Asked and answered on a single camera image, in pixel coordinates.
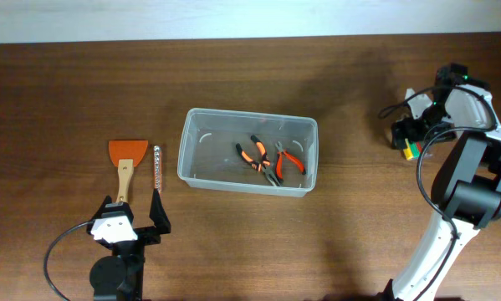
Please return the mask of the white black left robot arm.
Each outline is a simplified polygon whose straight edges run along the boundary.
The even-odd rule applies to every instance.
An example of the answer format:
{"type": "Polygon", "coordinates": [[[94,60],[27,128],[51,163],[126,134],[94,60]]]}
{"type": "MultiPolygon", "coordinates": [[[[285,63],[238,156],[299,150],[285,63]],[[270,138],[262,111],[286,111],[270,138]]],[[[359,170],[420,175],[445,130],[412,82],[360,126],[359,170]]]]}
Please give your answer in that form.
{"type": "Polygon", "coordinates": [[[113,202],[107,196],[92,216],[87,233],[111,251],[99,259],[89,273],[95,300],[136,301],[143,299],[143,277],[147,246],[161,242],[171,232],[171,223],[161,203],[161,193],[153,190],[149,227],[134,228],[134,215],[127,202],[113,202]]]}

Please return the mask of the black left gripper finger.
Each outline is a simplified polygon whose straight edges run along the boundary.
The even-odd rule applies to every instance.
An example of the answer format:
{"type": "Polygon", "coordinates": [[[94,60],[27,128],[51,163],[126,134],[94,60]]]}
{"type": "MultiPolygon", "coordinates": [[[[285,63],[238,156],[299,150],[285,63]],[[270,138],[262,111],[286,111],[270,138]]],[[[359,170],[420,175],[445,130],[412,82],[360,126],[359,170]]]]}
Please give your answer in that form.
{"type": "Polygon", "coordinates": [[[89,221],[88,228],[95,227],[96,224],[132,228],[134,215],[127,202],[112,202],[111,197],[107,196],[89,221]]]}
{"type": "Polygon", "coordinates": [[[154,189],[152,193],[151,209],[149,217],[153,221],[156,230],[160,234],[171,233],[171,223],[168,219],[166,211],[162,206],[161,195],[157,189],[154,189]]]}

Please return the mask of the black orange long-nose pliers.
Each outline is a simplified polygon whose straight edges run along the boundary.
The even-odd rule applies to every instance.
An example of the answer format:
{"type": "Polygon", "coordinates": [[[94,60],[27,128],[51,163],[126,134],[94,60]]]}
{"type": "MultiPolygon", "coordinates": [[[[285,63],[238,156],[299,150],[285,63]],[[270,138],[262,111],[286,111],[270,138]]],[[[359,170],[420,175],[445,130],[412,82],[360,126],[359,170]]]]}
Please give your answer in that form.
{"type": "Polygon", "coordinates": [[[243,150],[242,146],[239,143],[235,145],[238,155],[252,169],[257,172],[263,173],[264,177],[270,182],[272,186],[281,186],[280,180],[273,172],[273,166],[271,160],[269,159],[268,152],[265,148],[264,143],[256,135],[251,135],[250,139],[258,148],[260,158],[254,160],[243,150]]]}

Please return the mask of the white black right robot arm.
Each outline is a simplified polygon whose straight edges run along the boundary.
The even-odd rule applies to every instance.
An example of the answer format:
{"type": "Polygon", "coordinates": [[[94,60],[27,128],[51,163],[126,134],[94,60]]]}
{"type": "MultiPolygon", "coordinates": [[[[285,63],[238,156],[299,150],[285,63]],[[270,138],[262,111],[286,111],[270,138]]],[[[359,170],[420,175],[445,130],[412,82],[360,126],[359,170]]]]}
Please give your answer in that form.
{"type": "Polygon", "coordinates": [[[501,124],[488,83],[450,63],[433,86],[408,89],[405,99],[382,109],[384,119],[407,107],[391,125],[391,146],[416,160],[420,193],[432,208],[422,240],[378,300],[433,300],[464,247],[501,218],[501,124]]]}

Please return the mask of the red socket rail with sockets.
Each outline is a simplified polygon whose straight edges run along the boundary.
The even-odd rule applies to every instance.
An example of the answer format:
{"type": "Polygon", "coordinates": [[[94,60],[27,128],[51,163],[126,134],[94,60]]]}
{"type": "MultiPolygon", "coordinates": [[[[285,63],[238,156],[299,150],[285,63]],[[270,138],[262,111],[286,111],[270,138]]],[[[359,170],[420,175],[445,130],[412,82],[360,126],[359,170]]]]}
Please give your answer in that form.
{"type": "Polygon", "coordinates": [[[158,145],[153,146],[153,164],[154,164],[154,187],[158,193],[161,193],[161,148],[158,145]]]}

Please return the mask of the clear case coloured screwdrivers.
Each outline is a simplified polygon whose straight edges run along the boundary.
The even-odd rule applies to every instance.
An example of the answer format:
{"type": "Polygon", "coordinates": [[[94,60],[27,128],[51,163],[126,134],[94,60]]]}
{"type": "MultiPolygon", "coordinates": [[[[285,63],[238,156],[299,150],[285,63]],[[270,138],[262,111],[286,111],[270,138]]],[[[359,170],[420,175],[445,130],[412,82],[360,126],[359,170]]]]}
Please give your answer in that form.
{"type": "Polygon", "coordinates": [[[402,153],[407,161],[417,160],[422,151],[424,150],[425,141],[412,142],[408,139],[405,139],[406,148],[402,150],[402,153]]]}

